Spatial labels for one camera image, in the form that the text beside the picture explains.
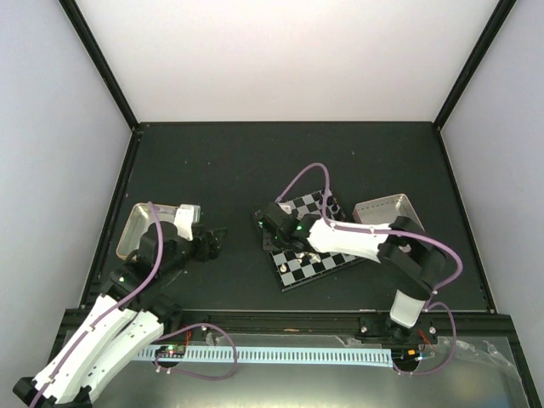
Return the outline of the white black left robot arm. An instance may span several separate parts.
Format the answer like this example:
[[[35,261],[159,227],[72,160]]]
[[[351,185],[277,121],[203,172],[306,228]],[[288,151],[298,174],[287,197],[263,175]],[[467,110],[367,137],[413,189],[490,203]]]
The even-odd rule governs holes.
[[[35,376],[19,379],[14,394],[28,407],[92,406],[143,348],[181,332],[181,308],[163,288],[188,262],[217,258],[226,235],[198,224],[187,240],[172,223],[150,225],[65,346]]]

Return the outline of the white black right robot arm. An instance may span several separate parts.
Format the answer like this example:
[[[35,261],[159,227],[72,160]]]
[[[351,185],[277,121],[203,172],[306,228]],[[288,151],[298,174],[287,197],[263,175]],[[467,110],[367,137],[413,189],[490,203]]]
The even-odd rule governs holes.
[[[322,215],[301,218],[269,203],[255,219],[271,234],[274,246],[292,252],[337,252],[381,264],[395,296],[386,322],[388,336],[407,342],[417,333],[417,321],[448,266],[446,253],[410,218],[391,224],[339,222]]]

